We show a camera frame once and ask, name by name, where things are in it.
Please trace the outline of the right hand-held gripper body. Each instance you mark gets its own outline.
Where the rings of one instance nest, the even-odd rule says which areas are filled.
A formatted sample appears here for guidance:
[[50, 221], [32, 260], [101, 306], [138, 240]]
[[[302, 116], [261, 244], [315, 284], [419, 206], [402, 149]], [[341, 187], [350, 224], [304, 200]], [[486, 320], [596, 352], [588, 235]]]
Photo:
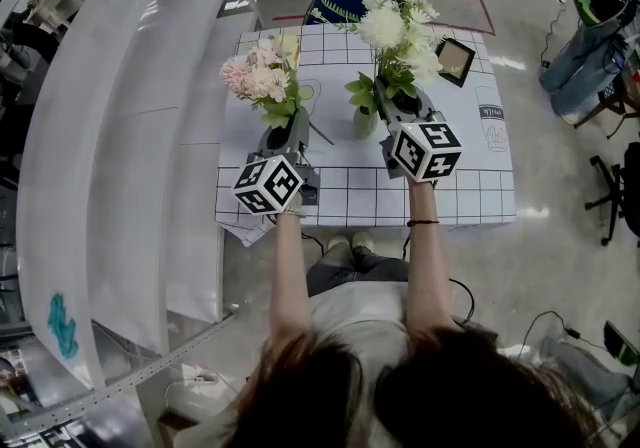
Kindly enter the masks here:
[[414, 182], [436, 182], [451, 175], [462, 155], [462, 143], [440, 111], [395, 123], [380, 146], [389, 178]]

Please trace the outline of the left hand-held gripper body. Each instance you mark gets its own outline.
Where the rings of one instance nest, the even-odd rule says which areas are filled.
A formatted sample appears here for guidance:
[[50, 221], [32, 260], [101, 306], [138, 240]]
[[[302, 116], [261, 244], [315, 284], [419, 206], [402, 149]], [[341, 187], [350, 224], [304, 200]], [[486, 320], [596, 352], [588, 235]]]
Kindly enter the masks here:
[[284, 212], [299, 194], [303, 206], [317, 206], [320, 176], [298, 154], [279, 154], [248, 162], [233, 186], [233, 195], [251, 214]]

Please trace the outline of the green vase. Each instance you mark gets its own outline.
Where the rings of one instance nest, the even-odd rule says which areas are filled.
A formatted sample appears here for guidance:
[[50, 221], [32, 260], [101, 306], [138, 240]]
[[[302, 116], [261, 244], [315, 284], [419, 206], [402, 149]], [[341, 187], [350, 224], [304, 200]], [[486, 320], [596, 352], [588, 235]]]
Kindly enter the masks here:
[[353, 115], [353, 131], [357, 139], [366, 139], [371, 136], [379, 121], [379, 115], [376, 109], [366, 106], [356, 108]]

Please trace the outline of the pink flower bouquet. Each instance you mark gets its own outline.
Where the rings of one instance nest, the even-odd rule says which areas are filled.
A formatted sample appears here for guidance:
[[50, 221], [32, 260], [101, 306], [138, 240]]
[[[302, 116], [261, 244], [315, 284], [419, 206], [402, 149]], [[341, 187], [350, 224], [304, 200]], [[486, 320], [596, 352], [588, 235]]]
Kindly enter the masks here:
[[270, 35], [255, 42], [244, 54], [227, 59], [219, 75], [226, 88], [253, 110], [262, 110], [261, 120], [269, 128], [286, 128], [306, 111], [297, 79], [300, 37]]

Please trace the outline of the white flower bouquet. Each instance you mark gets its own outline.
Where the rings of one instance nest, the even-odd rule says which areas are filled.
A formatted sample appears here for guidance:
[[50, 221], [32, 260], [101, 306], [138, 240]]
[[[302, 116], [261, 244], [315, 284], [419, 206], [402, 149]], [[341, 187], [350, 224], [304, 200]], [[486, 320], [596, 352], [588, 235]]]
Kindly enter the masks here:
[[440, 13], [428, 0], [360, 0], [357, 14], [332, 0], [318, 0], [309, 15], [358, 35], [373, 51], [382, 97], [417, 97], [416, 81], [426, 82], [444, 72], [436, 50], [443, 38], [429, 31]]

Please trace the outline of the person's left forearm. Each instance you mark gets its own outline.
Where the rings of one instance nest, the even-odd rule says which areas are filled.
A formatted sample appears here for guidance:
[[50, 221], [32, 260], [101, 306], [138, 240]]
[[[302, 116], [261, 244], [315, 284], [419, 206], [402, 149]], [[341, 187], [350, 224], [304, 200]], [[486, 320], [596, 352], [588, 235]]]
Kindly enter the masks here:
[[281, 349], [312, 329], [300, 218], [284, 212], [276, 221], [269, 348]]

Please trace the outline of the person's right forearm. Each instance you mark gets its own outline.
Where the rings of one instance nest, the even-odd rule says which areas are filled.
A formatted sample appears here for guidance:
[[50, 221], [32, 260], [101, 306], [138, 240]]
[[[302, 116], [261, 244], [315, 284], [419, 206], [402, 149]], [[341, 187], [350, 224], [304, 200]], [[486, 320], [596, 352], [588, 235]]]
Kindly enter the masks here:
[[[410, 220], [437, 219], [435, 192], [429, 182], [409, 181]], [[444, 244], [438, 225], [410, 228], [409, 277], [405, 324], [417, 338], [437, 328], [457, 327]]]

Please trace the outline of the white grid tablecloth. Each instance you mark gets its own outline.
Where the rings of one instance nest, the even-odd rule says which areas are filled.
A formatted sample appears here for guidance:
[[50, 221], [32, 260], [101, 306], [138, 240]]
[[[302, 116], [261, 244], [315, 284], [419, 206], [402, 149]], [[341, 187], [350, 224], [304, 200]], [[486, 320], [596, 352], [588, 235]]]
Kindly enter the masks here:
[[[383, 124], [365, 139], [354, 130], [355, 108], [345, 85], [373, 72], [372, 50], [355, 34], [332, 26], [285, 28], [299, 37], [298, 80], [310, 119], [305, 155], [320, 175], [319, 203], [305, 210], [306, 226], [401, 227], [409, 218], [404, 179], [390, 179], [380, 143]], [[516, 218], [514, 173], [504, 111], [493, 60], [481, 33], [458, 28], [434, 28], [474, 51], [463, 87], [438, 78], [423, 85], [434, 110], [443, 114], [463, 145], [454, 174], [436, 186], [441, 223], [477, 225], [508, 223]], [[232, 187], [266, 129], [258, 111], [230, 95], [224, 112], [218, 165], [215, 219], [246, 246], [271, 229], [271, 222], [251, 215], [234, 198]]]

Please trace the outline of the person's left white shoe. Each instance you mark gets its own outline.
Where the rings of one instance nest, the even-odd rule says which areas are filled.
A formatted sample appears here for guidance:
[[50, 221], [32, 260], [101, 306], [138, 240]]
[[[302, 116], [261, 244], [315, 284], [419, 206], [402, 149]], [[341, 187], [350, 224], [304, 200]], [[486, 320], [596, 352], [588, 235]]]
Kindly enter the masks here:
[[350, 253], [351, 253], [350, 240], [344, 235], [336, 235], [329, 240], [327, 244], [325, 256], [338, 258], [338, 257], [342, 257], [344, 254], [350, 254]]

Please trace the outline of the person's grey trousers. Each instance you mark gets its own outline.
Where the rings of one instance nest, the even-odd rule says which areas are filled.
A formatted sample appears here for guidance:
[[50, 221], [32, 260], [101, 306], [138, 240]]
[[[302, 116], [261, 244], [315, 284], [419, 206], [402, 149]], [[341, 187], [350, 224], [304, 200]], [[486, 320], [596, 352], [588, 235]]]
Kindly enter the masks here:
[[328, 250], [307, 271], [310, 297], [353, 282], [407, 282], [409, 264], [375, 254], [366, 247], [352, 249], [338, 244]]

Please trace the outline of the white metal shelving rack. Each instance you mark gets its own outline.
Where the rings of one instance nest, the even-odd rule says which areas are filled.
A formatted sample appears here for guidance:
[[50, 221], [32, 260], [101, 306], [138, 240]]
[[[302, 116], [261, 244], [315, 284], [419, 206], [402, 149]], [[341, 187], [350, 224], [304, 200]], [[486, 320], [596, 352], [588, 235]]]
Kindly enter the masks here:
[[16, 242], [27, 323], [73, 395], [0, 409], [0, 440], [93, 412], [225, 325], [216, 68], [261, 14], [224, 1], [86, 0], [65, 35], [29, 126]]

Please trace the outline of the person's white shirt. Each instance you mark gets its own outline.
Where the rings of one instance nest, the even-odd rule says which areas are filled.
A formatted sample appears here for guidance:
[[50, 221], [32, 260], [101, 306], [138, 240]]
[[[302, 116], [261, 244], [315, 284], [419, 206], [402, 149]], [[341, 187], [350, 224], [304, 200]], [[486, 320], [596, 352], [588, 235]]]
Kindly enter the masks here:
[[406, 291], [353, 282], [310, 298], [310, 330], [267, 342], [216, 445], [400, 448], [377, 419], [373, 394], [407, 351]]

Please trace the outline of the brown wooden chair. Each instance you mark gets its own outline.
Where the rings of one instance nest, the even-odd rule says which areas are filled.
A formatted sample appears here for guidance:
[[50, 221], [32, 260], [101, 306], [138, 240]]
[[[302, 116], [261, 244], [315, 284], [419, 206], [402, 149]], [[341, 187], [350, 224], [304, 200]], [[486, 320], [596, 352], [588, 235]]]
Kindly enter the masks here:
[[638, 52], [632, 53], [622, 71], [598, 93], [598, 99], [599, 102], [593, 109], [573, 125], [575, 129], [592, 121], [605, 111], [611, 112], [618, 117], [618, 124], [606, 134], [606, 139], [610, 140], [626, 120], [640, 121], [640, 54]]

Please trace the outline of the black office chair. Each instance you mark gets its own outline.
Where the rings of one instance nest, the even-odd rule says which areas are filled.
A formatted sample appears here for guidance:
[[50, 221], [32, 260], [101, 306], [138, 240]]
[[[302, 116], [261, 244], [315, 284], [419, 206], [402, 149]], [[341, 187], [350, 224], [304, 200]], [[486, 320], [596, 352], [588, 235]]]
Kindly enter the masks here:
[[611, 204], [609, 231], [601, 239], [601, 245], [606, 247], [612, 241], [616, 220], [621, 218], [637, 237], [640, 248], [640, 142], [629, 144], [622, 165], [608, 168], [599, 155], [592, 156], [589, 163], [599, 169], [608, 187], [608, 194], [595, 202], [586, 202], [584, 209], [589, 211], [606, 203]]

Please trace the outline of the black picture frame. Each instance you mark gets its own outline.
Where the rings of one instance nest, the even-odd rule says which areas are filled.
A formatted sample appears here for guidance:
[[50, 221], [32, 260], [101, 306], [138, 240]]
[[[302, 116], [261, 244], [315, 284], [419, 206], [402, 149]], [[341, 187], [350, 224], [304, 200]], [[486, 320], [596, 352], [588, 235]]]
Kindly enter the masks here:
[[438, 62], [442, 68], [439, 75], [450, 83], [462, 88], [465, 84], [476, 52], [452, 38], [444, 38], [436, 49]]

